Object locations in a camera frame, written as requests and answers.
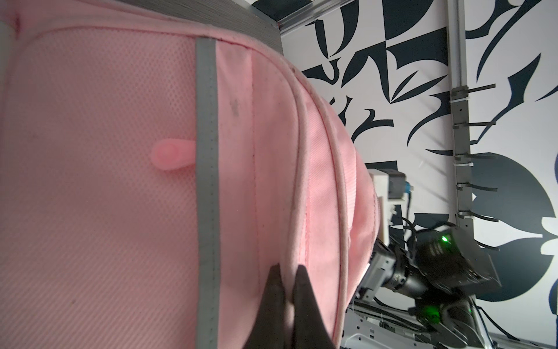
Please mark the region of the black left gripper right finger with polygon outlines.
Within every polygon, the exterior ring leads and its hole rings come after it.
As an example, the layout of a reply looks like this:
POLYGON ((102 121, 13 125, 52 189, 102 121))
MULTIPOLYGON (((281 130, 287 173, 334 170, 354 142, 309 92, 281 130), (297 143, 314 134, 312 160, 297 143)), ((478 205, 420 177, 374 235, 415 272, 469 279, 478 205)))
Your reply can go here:
POLYGON ((298 266, 293 288, 294 329, 292 348, 334 349, 324 325, 305 266, 298 266))

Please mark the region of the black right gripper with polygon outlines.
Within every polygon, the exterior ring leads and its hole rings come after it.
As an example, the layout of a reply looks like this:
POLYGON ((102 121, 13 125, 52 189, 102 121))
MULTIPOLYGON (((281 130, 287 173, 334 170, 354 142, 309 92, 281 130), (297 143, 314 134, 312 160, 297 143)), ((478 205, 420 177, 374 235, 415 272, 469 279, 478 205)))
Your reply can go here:
POLYGON ((381 288, 409 298, 421 298, 430 288, 430 283, 420 270, 411 263, 405 250, 387 247, 376 240, 369 267, 355 292, 355 299, 372 301, 381 288))

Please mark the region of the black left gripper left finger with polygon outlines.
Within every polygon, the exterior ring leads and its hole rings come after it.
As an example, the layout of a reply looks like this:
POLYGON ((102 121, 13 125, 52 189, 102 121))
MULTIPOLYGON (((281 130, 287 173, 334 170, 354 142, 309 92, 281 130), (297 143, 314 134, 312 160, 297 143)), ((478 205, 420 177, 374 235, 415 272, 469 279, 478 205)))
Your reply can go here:
POLYGON ((285 289, 280 266, 270 268, 254 326, 245 349, 285 348, 285 289))

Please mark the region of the pink student backpack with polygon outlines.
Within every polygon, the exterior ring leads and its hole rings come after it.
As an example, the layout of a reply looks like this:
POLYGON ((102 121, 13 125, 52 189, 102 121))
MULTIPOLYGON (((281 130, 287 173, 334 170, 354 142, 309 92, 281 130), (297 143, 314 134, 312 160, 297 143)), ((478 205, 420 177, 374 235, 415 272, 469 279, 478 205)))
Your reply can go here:
POLYGON ((334 109, 267 45, 119 1, 3 1, 1 347, 244 348, 305 266, 340 346, 379 230, 334 109))

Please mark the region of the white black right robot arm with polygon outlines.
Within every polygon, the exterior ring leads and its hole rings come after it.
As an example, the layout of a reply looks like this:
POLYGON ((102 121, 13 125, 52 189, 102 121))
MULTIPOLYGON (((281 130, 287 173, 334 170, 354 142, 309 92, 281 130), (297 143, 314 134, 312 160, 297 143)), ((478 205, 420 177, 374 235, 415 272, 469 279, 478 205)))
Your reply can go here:
POLYGON ((475 296, 501 286, 490 247, 450 222, 416 230, 404 244, 376 241, 350 309, 386 316, 433 348, 490 348, 475 296))

